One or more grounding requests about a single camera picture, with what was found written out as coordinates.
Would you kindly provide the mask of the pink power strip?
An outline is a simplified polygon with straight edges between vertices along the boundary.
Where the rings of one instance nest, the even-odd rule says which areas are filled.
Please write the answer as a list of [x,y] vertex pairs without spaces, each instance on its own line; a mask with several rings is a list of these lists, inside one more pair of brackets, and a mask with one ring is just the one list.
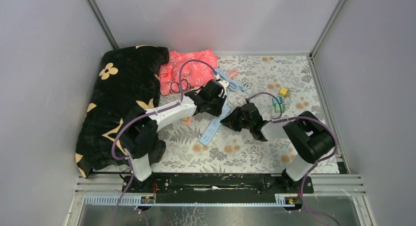
[[192,116],[185,117],[185,118],[182,119],[182,124],[185,125],[185,126],[191,126],[192,120],[193,120]]

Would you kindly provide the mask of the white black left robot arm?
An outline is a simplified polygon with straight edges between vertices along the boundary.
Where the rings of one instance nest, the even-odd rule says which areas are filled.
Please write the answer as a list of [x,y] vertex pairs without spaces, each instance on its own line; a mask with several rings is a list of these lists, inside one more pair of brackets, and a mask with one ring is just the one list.
[[134,174],[133,185],[140,192],[152,187],[150,153],[155,150],[157,133],[167,125],[200,113],[222,114],[229,83],[212,79],[197,90],[182,91],[180,99],[152,109],[133,108],[116,135],[127,153]]

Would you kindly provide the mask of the light blue power strip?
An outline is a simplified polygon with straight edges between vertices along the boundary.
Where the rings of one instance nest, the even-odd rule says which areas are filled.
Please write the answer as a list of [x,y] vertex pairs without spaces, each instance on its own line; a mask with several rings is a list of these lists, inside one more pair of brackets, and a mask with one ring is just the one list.
[[206,131],[203,133],[202,137],[199,140],[200,144],[208,146],[211,143],[215,134],[218,132],[221,126],[220,121],[224,119],[229,112],[230,106],[225,104],[223,106],[221,115],[219,117],[215,117],[207,127]]

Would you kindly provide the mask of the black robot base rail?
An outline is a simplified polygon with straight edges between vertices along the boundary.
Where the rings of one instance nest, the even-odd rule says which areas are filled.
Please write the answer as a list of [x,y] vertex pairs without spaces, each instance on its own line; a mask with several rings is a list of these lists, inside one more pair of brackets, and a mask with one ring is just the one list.
[[314,192],[310,177],[292,180],[281,174],[229,173],[152,173],[139,181],[130,175],[123,177],[122,190],[128,193],[178,193],[184,190],[247,190],[258,194],[311,194]]

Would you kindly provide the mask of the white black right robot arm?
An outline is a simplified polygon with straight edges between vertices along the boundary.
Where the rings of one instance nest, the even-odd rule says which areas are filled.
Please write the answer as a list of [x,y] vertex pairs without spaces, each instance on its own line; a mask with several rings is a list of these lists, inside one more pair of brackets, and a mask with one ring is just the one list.
[[254,103],[237,107],[220,123],[236,132],[250,131],[255,140],[267,142],[288,138],[297,151],[295,159],[282,173],[282,188],[289,193],[301,186],[303,178],[322,156],[338,146],[334,133],[311,112],[288,119],[263,119]]

